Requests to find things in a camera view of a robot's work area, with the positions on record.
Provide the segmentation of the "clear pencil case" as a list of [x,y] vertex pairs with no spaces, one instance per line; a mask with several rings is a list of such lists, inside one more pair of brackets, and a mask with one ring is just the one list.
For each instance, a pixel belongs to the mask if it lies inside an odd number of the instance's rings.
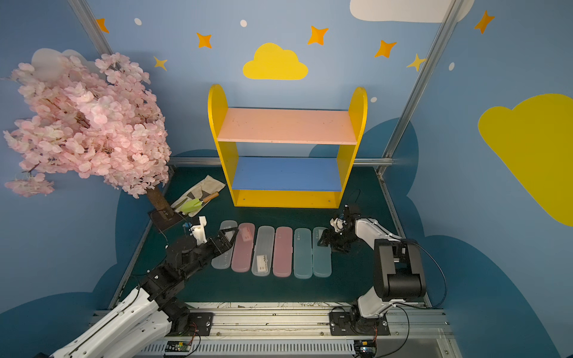
[[[225,220],[220,224],[219,229],[225,229],[225,228],[232,228],[232,227],[238,227],[238,224],[236,221],[234,220]],[[227,251],[224,255],[221,255],[220,257],[214,258],[211,261],[211,265],[214,269],[218,269],[218,270],[224,270],[224,269],[228,269],[231,266],[231,259],[234,253],[234,244],[232,246],[232,248]]]
[[252,259],[252,274],[266,277],[272,271],[272,258],[275,243],[275,229],[272,226],[260,226],[255,237]]

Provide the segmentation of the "teal pencil case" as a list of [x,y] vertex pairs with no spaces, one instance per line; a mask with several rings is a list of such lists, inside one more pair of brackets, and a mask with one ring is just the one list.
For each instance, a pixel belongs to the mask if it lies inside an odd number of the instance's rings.
[[312,233],[308,228],[297,228],[293,239],[294,275],[298,279],[313,276]]
[[321,278],[332,274],[331,247],[319,245],[324,230],[324,227],[313,229],[313,275]]

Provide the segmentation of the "pink pencil case top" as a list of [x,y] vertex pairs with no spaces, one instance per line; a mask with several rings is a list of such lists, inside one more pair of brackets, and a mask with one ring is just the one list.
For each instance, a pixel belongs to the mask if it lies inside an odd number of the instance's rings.
[[242,223],[238,226],[238,234],[234,245],[231,260],[231,269],[237,273],[244,273],[252,267],[252,254],[255,243],[255,225]]

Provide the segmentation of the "pink pencil case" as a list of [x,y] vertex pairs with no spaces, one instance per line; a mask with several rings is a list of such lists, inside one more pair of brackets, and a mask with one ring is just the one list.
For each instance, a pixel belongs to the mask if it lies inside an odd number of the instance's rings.
[[292,273],[293,230],[279,227],[275,232],[272,271],[276,277],[289,277]]
[[231,269],[237,273],[244,273],[252,267],[252,254],[255,243],[255,225],[242,223],[238,226],[238,234],[234,245],[231,260]]

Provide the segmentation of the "pink pencil case bottom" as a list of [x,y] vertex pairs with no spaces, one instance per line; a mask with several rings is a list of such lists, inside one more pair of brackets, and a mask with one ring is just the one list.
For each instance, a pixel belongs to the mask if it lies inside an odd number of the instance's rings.
[[279,227],[275,232],[272,271],[276,277],[289,277],[292,273],[293,230]]

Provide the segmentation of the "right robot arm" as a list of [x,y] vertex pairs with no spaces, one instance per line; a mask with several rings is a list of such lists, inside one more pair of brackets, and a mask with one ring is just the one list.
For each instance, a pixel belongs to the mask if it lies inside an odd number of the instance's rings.
[[365,242],[374,254],[372,288],[355,304],[361,318],[378,319],[398,304],[425,296],[427,284],[417,241],[392,233],[378,220],[362,216],[358,206],[346,204],[319,236],[318,245],[347,254],[356,241]]

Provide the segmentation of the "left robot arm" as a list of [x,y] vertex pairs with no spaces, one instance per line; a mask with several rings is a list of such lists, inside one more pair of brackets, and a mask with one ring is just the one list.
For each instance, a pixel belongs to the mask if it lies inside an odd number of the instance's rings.
[[123,301],[50,356],[134,357],[168,334],[185,332],[193,326],[191,313],[177,294],[192,275],[231,250],[239,232],[232,227],[204,240],[194,235],[180,237],[167,248],[164,261]]

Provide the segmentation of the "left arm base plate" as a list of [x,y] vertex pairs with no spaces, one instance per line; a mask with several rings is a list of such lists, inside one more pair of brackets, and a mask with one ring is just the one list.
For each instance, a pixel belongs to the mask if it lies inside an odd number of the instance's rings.
[[191,312],[183,316],[177,332],[181,336],[198,334],[201,337],[210,336],[213,327],[214,314],[210,312]]

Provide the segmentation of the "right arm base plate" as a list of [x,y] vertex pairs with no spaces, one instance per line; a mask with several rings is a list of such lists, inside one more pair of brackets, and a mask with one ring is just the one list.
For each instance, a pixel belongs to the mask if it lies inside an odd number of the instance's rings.
[[328,314],[332,336],[389,336],[386,316],[365,319],[355,311],[334,310]]

